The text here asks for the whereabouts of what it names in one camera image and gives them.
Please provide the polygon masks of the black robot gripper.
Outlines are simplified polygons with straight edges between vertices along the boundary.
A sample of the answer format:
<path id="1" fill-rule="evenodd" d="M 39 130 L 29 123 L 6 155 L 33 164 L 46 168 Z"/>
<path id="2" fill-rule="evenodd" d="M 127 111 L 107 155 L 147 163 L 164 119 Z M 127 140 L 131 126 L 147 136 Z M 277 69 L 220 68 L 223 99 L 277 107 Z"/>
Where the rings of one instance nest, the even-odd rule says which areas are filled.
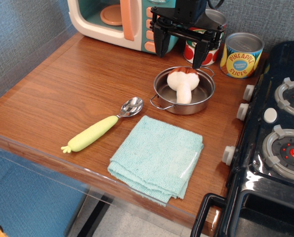
<path id="1" fill-rule="evenodd" d="M 200 68 L 210 49 L 220 45 L 224 27 L 209 19 L 206 8 L 218 9 L 210 0 L 177 0 L 174 7 L 152 7 L 151 29 L 156 54 L 162 58 L 168 52 L 170 37 L 196 42 L 192 68 Z"/>

